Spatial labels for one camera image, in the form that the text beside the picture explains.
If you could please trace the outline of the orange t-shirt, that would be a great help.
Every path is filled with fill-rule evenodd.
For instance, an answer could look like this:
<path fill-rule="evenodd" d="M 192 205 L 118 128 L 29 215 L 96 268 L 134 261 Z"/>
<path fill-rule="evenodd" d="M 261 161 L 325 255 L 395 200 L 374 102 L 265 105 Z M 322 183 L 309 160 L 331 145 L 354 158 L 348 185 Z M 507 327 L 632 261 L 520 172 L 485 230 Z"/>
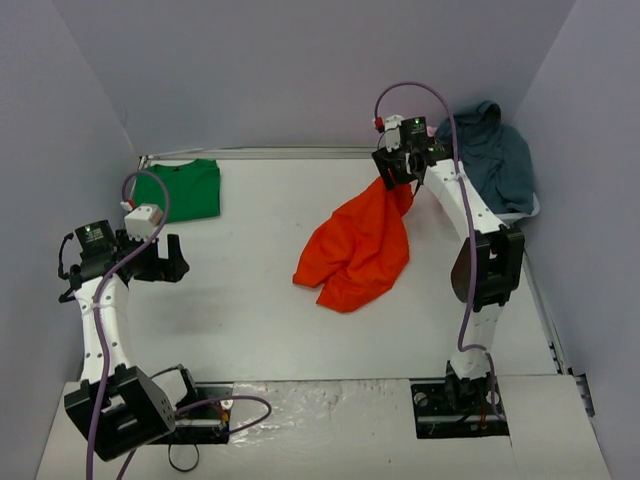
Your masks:
<path fill-rule="evenodd" d="M 404 216 L 413 201 L 409 185 L 374 180 L 312 233 L 292 283 L 319 289 L 316 304 L 341 314 L 391 290 L 410 260 Z"/>

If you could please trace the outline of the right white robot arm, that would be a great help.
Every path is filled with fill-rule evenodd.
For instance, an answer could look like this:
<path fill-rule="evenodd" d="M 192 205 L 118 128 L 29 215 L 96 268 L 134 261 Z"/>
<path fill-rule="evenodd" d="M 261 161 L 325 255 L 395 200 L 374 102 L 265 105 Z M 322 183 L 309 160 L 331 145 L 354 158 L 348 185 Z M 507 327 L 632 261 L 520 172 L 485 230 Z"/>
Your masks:
<path fill-rule="evenodd" d="M 491 349 L 499 317 L 520 283 L 524 235 L 491 211 L 456 156 L 436 158 L 436 143 L 425 118 L 376 117 L 373 125 L 383 144 L 372 159 L 385 188 L 428 189 L 461 241 L 450 281 L 464 313 L 447 364 L 445 404 L 465 413 L 478 403 L 479 390 L 485 390 L 490 403 L 497 405 Z"/>

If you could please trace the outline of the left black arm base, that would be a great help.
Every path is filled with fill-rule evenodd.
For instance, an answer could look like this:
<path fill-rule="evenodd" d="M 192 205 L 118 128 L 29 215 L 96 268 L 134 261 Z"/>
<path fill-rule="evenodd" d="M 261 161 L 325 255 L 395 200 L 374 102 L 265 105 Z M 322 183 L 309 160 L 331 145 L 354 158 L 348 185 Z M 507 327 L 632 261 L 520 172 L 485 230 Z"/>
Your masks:
<path fill-rule="evenodd" d="M 230 396 L 232 383 L 197 382 L 195 395 L 182 400 L 178 406 L 186 406 L 198 400 Z M 159 444 L 167 445 L 222 445 L 229 442 L 231 403 L 207 404 L 182 414 L 176 420 L 173 433 L 163 437 Z"/>

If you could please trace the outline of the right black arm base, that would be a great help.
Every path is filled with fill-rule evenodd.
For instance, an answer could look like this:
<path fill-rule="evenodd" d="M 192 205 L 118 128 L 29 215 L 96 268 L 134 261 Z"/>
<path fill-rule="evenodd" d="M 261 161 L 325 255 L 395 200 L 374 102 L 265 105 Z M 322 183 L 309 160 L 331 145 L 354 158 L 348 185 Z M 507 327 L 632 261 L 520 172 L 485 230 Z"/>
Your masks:
<path fill-rule="evenodd" d="M 469 400 L 455 406 L 443 379 L 410 382 L 414 430 L 420 440 L 508 437 L 509 426 L 499 393 L 494 406 L 488 387 L 475 388 Z"/>

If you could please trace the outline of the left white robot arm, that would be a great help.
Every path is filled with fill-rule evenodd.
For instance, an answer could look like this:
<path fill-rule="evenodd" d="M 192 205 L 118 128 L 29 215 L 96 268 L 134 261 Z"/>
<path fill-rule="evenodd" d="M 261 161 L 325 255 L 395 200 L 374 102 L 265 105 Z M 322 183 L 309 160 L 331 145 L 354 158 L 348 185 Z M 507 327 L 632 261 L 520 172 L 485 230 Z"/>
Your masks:
<path fill-rule="evenodd" d="M 60 302 L 81 311 L 84 361 L 79 387 L 64 398 L 65 411 L 103 461 L 153 443 L 201 406 L 201 393 L 183 365 L 152 377 L 133 362 L 128 337 L 129 284 L 179 282 L 190 270 L 176 234 L 167 237 L 168 255 L 158 244 L 131 239 L 102 220 L 77 228 L 78 264 L 61 271 L 69 288 Z"/>

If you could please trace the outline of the green folded t-shirt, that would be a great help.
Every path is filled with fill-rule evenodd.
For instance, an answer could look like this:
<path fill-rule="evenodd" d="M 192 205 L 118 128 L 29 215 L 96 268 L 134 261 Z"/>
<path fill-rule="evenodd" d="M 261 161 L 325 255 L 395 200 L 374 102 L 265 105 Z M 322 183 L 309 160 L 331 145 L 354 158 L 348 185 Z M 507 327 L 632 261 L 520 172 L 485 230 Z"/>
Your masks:
<path fill-rule="evenodd" d="M 155 164 L 146 168 L 165 185 L 170 199 L 168 223 L 221 215 L 221 171 L 215 160 L 195 159 L 181 165 Z"/>

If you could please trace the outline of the blue-grey t-shirt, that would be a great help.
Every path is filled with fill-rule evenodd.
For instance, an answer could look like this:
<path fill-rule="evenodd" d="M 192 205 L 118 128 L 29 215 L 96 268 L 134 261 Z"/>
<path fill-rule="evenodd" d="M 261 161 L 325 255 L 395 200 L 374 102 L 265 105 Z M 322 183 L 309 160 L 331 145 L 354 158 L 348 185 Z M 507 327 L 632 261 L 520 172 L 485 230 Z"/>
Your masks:
<path fill-rule="evenodd" d="M 534 211 L 535 182 L 529 146 L 502 121 L 498 103 L 485 100 L 442 121 L 439 142 L 458 145 L 458 156 L 472 185 L 496 214 Z"/>

